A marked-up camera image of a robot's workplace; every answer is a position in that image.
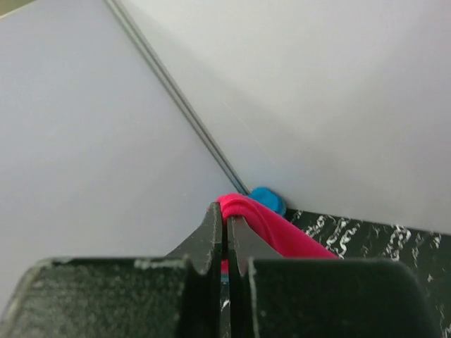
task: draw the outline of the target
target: marble surface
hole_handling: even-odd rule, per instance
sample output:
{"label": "marble surface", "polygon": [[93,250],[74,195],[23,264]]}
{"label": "marble surface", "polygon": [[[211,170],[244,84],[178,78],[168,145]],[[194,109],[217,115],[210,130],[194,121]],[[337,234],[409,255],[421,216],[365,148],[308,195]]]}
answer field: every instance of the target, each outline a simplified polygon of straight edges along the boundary
{"label": "marble surface", "polygon": [[443,337],[451,337],[450,235],[303,211],[286,218],[341,258],[403,262],[423,287]]}

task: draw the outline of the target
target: pink cloth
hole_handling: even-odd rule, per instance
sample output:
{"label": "pink cloth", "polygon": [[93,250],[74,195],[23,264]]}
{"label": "pink cloth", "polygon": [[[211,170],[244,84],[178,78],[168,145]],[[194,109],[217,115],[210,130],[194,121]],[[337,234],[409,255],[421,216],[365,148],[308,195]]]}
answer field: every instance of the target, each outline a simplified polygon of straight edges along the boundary
{"label": "pink cloth", "polygon": [[[219,197],[217,202],[221,205],[224,227],[230,216],[243,216],[251,229],[283,257],[337,258],[282,216],[253,199],[228,194]],[[222,262],[221,270],[228,272],[228,261]]]}

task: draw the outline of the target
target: gray metal strip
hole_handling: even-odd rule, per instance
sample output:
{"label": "gray metal strip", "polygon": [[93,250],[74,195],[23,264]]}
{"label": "gray metal strip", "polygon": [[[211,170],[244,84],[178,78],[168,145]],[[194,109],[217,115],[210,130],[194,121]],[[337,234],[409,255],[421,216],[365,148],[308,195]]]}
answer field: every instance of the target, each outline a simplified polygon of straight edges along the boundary
{"label": "gray metal strip", "polygon": [[235,186],[241,194],[248,194],[249,190],[242,180],[238,177],[237,173],[233,169],[232,165],[228,162],[223,152],[219,149],[218,145],[210,135],[204,124],[201,122],[197,114],[194,112],[187,99],[183,96],[182,92],[178,88],[175,81],[169,75],[167,69],[163,66],[162,62],[156,55],[153,48],[149,45],[149,42],[145,39],[140,29],[136,26],[133,19],[128,14],[121,0],[105,0],[113,11],[114,15],[120,21],[125,31],[131,37],[133,43],[139,49],[144,59],[149,64],[151,69],[155,72],[156,76],[160,79],[163,86],[171,95],[177,106],[182,111],[183,115],[188,119],[195,132],[199,135],[211,155],[216,159],[224,173],[229,180]]}

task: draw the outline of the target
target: white wall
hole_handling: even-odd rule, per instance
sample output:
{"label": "white wall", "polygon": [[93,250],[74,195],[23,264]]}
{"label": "white wall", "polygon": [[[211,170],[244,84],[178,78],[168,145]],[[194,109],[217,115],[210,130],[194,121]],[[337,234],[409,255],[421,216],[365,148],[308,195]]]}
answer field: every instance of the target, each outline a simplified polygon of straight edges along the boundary
{"label": "white wall", "polygon": [[248,187],[451,232],[447,0],[122,0]]}
{"label": "white wall", "polygon": [[0,20],[0,311],[49,256],[162,256],[234,188],[101,1]]}

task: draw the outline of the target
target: red fabric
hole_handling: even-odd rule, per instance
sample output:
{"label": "red fabric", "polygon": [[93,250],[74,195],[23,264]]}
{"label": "red fabric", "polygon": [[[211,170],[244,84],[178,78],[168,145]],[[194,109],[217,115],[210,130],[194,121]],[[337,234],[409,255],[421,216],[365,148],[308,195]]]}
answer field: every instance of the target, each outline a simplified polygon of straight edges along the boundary
{"label": "red fabric", "polygon": [[[243,216],[251,229],[283,257],[337,258],[282,216],[249,197],[228,194],[217,202],[221,205],[224,227],[230,216]],[[228,272],[228,261],[222,262],[221,270]]]}

